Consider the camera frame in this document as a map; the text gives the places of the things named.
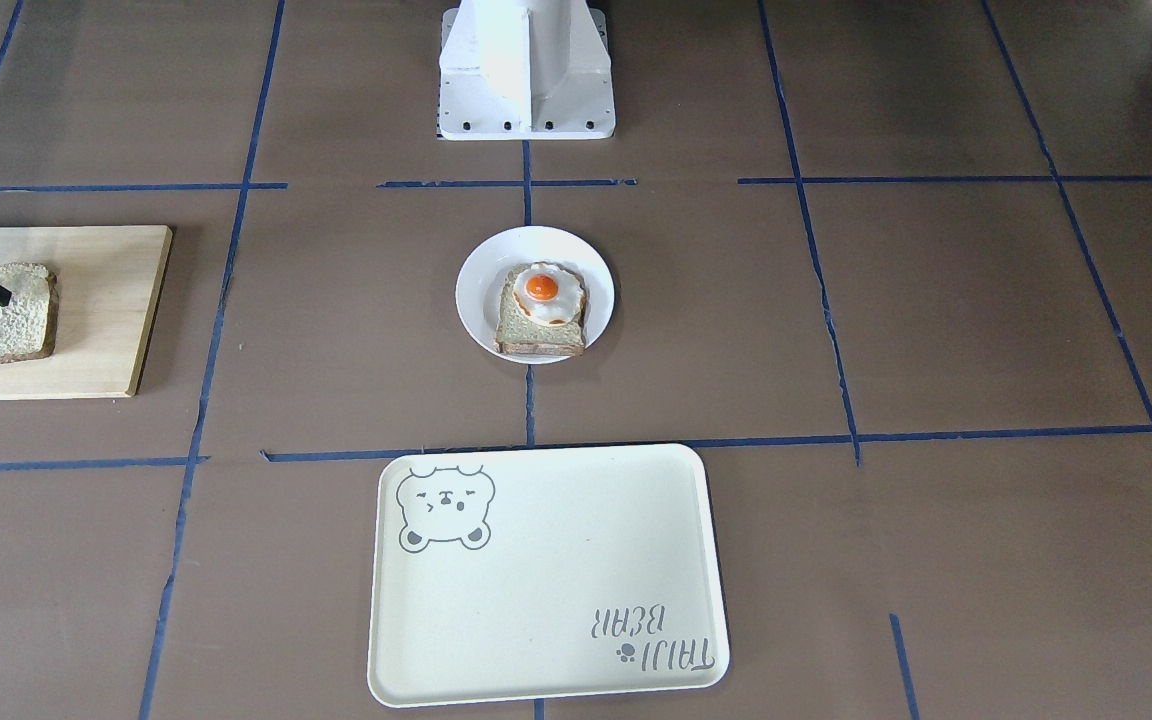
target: bear ear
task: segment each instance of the bear ear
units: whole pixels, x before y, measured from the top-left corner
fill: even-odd
[[[492,539],[492,528],[486,523],[479,523],[470,532],[461,536],[461,544],[470,550],[477,550],[485,546],[488,539]]]
[[[416,530],[403,525],[402,532],[397,533],[397,544],[401,544],[402,548],[407,552],[420,552],[429,546],[429,538],[420,537],[420,533],[417,533]]]

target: white plate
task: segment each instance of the white plate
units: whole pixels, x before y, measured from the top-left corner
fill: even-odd
[[[513,266],[550,262],[579,274],[589,291],[585,306],[585,347],[594,344],[607,329],[616,288],[612,272],[588,242],[575,234],[544,225],[528,225],[499,232],[483,241],[461,265],[456,278],[456,311],[473,341],[484,350],[507,361],[543,365],[566,361],[553,355],[508,355],[495,350],[495,328],[500,323],[500,287]]]
[[[727,672],[690,448],[408,455],[379,492],[367,685],[384,705],[702,688]]]

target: fried egg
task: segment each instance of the fried egg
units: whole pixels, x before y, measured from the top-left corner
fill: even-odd
[[[513,281],[513,300],[531,323],[566,325],[585,306],[579,278],[553,263],[532,263]]]

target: bear drawing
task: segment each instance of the bear drawing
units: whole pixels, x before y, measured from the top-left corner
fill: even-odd
[[[397,484],[403,509],[397,544],[407,552],[420,552],[432,541],[461,541],[479,550],[492,537],[486,520],[493,497],[495,483],[483,468],[435,468],[424,475],[411,470]]]

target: white metal bracket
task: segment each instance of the white metal bracket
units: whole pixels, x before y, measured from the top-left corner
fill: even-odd
[[[616,129],[607,18],[585,0],[462,0],[444,14],[447,141],[599,141]]]

